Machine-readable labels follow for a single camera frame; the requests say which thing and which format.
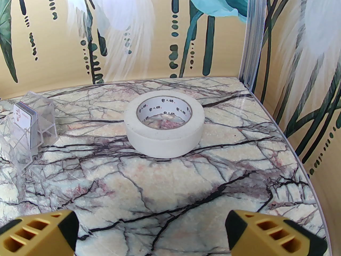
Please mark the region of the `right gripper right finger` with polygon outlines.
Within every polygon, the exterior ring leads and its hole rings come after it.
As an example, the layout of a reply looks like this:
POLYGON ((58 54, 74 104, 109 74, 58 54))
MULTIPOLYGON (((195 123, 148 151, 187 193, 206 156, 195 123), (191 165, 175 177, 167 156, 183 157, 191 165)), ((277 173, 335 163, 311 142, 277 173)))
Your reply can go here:
POLYGON ((323 256, 325 239, 281 216, 231 210, 225 221, 232 256, 323 256))

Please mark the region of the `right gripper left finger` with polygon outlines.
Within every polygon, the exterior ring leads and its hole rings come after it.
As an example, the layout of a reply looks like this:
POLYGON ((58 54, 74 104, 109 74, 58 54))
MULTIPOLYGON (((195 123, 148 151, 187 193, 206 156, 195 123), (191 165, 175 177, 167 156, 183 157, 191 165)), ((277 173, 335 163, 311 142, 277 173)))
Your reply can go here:
POLYGON ((1 227, 1 256, 73 256, 79 220, 72 210, 17 217, 1 227))

